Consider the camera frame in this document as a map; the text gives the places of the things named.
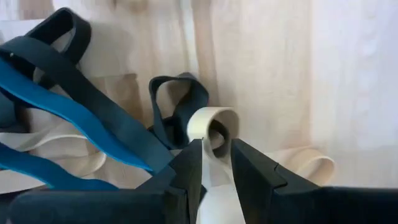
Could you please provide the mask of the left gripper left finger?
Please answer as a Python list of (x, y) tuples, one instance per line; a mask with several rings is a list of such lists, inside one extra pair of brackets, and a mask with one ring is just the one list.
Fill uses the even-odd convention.
[(202, 141), (193, 140), (136, 189), (41, 190), (9, 206), (12, 224), (196, 224), (201, 200)]

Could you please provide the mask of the blue rubber band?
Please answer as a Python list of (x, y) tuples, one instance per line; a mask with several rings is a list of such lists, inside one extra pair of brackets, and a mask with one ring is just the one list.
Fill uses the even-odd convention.
[[(107, 131), (92, 112), (76, 101), (38, 86), (2, 59), (0, 59), (0, 88), (38, 109), (71, 122), (100, 151), (113, 159), (150, 170), (142, 159)], [(0, 168), (28, 175), (54, 189), (117, 189), (114, 185), (102, 180), (75, 177), (48, 159), (18, 152), (3, 143), (0, 143)]]

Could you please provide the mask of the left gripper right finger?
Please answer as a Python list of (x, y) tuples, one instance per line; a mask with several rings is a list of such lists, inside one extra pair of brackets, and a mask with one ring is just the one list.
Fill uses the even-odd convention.
[(246, 224), (398, 224), (398, 189), (320, 187), (241, 139), (231, 165)]

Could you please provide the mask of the thin tan rubber band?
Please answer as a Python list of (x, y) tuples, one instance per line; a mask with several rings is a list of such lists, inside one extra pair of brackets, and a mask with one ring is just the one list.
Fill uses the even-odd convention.
[[(0, 133), (0, 142), (12, 149), (50, 159), (76, 177), (91, 177), (106, 162), (106, 154), (72, 124), (63, 121), (33, 133)], [(0, 171), (0, 194), (44, 186), (33, 177), (11, 170)]]
[[(213, 120), (229, 130), (227, 155), (217, 158), (211, 149), (209, 127)], [(200, 205), (198, 224), (245, 224), (234, 186), (231, 167), (231, 139), (237, 136), (239, 118), (228, 107), (204, 107), (196, 111), (187, 126), (189, 139), (202, 141), (202, 184), (208, 193)], [(265, 153), (280, 165), (317, 184), (326, 184), (335, 171), (335, 162), (311, 146), (283, 149)]]

